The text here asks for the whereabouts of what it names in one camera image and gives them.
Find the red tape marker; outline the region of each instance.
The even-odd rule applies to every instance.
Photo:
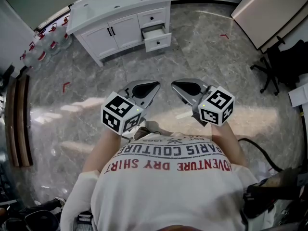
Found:
[[[66,83],[63,84],[63,93],[64,93],[64,90],[65,90],[65,86],[68,85],[68,84],[71,84],[71,82],[66,82]]]
[[[229,39],[229,37],[227,36],[227,34],[221,34],[221,36],[226,36],[226,37],[227,37],[227,39]]]

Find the black office chair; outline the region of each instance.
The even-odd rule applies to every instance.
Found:
[[[299,81],[299,75],[308,73],[308,42],[305,43],[300,40],[292,48],[280,51],[278,46],[281,43],[285,44],[285,42],[281,37],[277,36],[277,39],[278,42],[267,50],[271,66],[265,57],[262,57],[260,61],[264,62],[266,68],[258,65],[252,65],[250,67],[250,69],[257,68],[268,76],[265,86],[260,90],[260,92],[263,93],[268,87],[270,81],[272,81],[276,88],[276,92],[274,92],[275,96],[279,93],[276,77],[278,78],[278,82],[293,87],[294,84]]]

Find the plastic water bottle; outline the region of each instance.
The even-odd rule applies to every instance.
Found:
[[[26,51],[21,55],[21,57],[19,57],[19,60],[23,60],[24,65],[27,67],[36,68],[41,66],[41,63],[37,59],[33,58],[31,54],[26,55]]]
[[[34,42],[30,43],[29,53],[33,56],[33,58],[37,59],[42,64],[47,64],[51,58],[51,56],[45,52],[42,47],[35,45]]]
[[[57,23],[53,23],[50,32],[52,32],[54,41],[56,41],[61,48],[67,49],[72,44],[72,37],[66,33],[66,27],[57,26]]]
[[[47,52],[49,52],[51,55],[55,55],[59,53],[60,47],[57,45],[57,43],[52,39],[52,36],[46,35],[45,32],[46,29],[44,29],[39,34],[39,40],[43,46],[43,49],[45,49]]]

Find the wooden plank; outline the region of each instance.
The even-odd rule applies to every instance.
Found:
[[[19,151],[22,161],[22,166],[31,166],[32,157],[29,146],[27,132],[27,94],[28,94],[29,76],[21,77],[18,88],[17,98],[17,131]]]
[[[22,163],[18,148],[18,138],[14,134],[14,111],[17,108],[17,102],[15,102],[17,82],[16,79],[12,79],[9,83],[4,110],[6,144],[15,167],[21,166]]]

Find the marble floor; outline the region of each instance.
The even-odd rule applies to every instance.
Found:
[[[302,158],[303,132],[297,109],[291,107],[288,89],[273,95],[272,83],[260,94],[266,76],[249,66],[262,54],[230,18],[235,6],[187,3],[171,6],[171,47],[145,52],[137,47],[109,57],[98,67],[74,39],[49,64],[29,71],[30,143],[32,167],[14,169],[17,188],[26,205],[55,196],[67,198],[83,163],[104,126],[100,108],[112,91],[137,79],[154,79],[161,89],[148,109],[151,126],[186,134],[210,135],[188,112],[170,83],[196,77],[221,85],[236,97],[229,120],[238,138],[247,137],[264,148],[282,168],[297,166]],[[227,34],[229,39],[221,37]],[[63,93],[63,84],[70,82]],[[249,166],[265,162],[253,146],[242,142]]]

